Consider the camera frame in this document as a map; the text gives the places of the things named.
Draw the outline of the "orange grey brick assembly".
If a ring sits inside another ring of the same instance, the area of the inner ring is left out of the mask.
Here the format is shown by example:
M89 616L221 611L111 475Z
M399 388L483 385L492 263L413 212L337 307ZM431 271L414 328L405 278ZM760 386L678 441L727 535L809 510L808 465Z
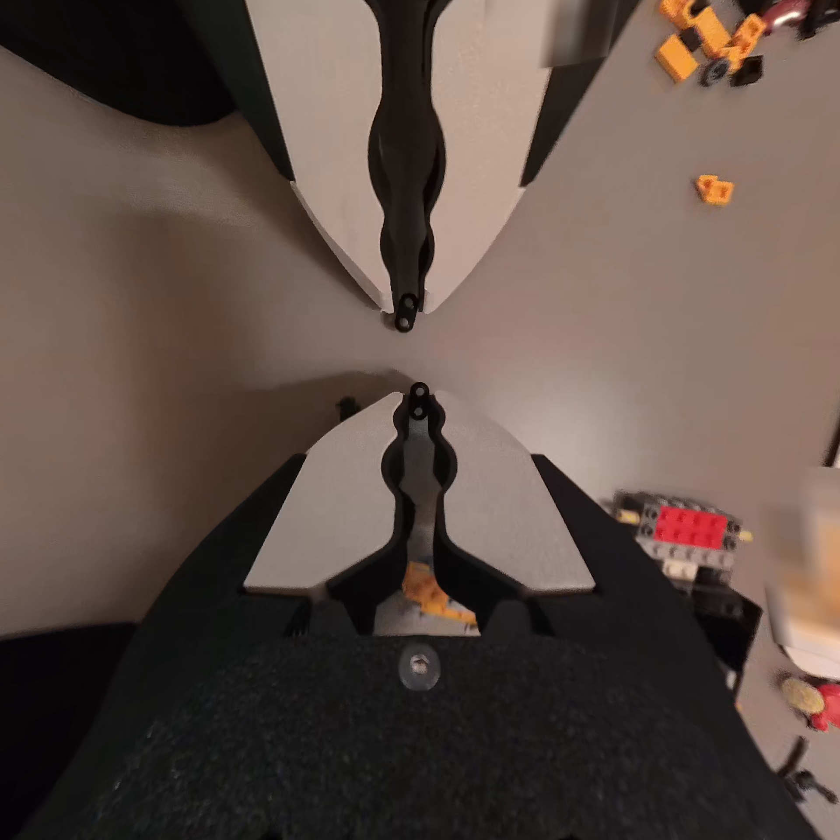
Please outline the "orange grey brick assembly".
M430 563L408 561L402 593L420 616L442 620L447 628L457 628L465 635L480 634L476 615L447 595Z

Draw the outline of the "grey desk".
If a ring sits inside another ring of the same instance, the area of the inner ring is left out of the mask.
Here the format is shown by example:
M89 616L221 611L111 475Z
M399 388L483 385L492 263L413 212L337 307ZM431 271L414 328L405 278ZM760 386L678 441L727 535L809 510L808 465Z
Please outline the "grey desk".
M447 644L418 696L392 642L286 636L220 590L330 397L427 379L545 455L585 555L641 564L590 498L709 480L755 516L838 407L838 175L770 159L731 220L690 208L688 118L627 44L455 299L379 328L238 117L153 127L2 52L2 632L138 619L114 717L34 838L815 838L657 581L543 608L522 658Z

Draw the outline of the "red toy minifigure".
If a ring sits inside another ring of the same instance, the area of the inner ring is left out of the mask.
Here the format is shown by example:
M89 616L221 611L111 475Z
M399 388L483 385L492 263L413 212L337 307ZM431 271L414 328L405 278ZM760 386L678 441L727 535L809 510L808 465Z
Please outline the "red toy minifigure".
M831 681L813 681L786 677L780 684L786 704L808 727L818 732L839 728L839 685Z

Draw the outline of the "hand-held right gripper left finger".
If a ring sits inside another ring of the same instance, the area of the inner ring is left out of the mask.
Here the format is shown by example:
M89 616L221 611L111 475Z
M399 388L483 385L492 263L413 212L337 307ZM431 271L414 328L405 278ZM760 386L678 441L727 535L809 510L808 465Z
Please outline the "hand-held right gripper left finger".
M383 601L406 570L408 399L391 392L323 435L245 577L250 594Z

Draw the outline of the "black hinge brick piece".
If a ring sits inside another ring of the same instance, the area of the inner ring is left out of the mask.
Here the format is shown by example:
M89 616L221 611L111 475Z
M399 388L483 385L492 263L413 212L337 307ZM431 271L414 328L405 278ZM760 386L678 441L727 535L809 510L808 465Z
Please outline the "black hinge brick piece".
M775 771L775 775L781 779L796 804L806 802L807 796L815 793L828 804L837 805L837 794L820 782L813 772L802 767L809 745L807 738L798 737L785 761Z

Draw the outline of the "pile of small loose bricks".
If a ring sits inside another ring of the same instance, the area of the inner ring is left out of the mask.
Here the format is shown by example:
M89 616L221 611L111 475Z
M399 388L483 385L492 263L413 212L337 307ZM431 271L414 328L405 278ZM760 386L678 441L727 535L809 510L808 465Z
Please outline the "pile of small loose bricks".
M662 1L658 11L675 32L655 57L671 80L681 83L696 72L702 87L728 80L746 88L763 78L760 41L784 27L810 39L838 23L838 1L737 1L742 19L729 31L709 1Z

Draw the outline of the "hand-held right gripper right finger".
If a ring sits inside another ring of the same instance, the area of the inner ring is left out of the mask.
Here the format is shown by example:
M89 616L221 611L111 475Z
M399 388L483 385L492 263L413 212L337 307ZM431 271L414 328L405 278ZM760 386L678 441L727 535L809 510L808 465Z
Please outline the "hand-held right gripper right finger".
M451 393L429 399L439 484L434 573L452 597L590 593L581 552L532 455Z

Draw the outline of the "black brick car chassis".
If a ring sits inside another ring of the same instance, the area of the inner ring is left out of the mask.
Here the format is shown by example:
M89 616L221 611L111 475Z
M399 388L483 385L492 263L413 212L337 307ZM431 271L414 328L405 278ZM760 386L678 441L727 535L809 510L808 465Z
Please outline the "black brick car chassis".
M732 587L749 536L741 521L703 501L645 491L618 491L609 509L687 603L738 698L763 617Z

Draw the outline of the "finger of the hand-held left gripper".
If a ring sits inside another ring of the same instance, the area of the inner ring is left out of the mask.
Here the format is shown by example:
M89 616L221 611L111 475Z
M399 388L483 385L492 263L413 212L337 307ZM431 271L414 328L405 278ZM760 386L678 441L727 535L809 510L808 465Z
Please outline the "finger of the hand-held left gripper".
M430 213L423 313L439 308L497 239L522 194L550 69L548 1L449 2L434 26L430 91L444 180Z
M292 169L292 189L339 262L394 312L368 162L382 48L362 1L247 1Z

